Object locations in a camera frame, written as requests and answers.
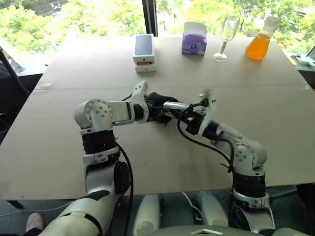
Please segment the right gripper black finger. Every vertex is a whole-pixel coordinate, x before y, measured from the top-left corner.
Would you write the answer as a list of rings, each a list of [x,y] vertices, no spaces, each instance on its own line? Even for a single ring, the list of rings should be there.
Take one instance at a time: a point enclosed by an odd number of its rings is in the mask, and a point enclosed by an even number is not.
[[[182,114],[182,111],[180,110],[176,110],[176,109],[171,109],[170,110],[170,113],[172,114],[172,116],[177,119],[177,120],[180,120],[180,121],[184,121],[186,120],[187,118],[189,118],[189,114],[187,114],[186,112],[184,112]]]

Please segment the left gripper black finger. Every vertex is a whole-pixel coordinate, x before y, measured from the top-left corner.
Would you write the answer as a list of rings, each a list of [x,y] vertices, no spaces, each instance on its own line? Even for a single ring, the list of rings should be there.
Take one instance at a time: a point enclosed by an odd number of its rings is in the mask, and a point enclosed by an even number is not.
[[[158,112],[157,121],[171,121],[173,119],[172,116],[169,116],[168,113],[164,113],[162,111]]]
[[[179,102],[178,99],[170,96],[164,96],[164,95],[158,95],[158,101],[160,103],[165,103],[165,102]]]

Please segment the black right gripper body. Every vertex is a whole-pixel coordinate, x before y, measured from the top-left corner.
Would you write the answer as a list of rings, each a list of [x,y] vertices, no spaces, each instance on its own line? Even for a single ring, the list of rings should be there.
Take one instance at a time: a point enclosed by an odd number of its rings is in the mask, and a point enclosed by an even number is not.
[[[198,135],[200,126],[206,116],[205,111],[196,110],[192,113],[189,113],[189,116],[185,118],[185,122],[187,125],[186,131],[192,135]]]

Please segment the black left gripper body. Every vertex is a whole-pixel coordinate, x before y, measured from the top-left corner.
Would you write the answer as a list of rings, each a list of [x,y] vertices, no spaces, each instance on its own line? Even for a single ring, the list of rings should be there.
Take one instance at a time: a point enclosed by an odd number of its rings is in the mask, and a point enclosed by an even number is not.
[[[156,92],[150,93],[146,97],[146,104],[149,109],[149,116],[147,122],[156,121],[164,122],[161,115],[161,110],[163,109],[164,99],[162,95],[157,94]]]

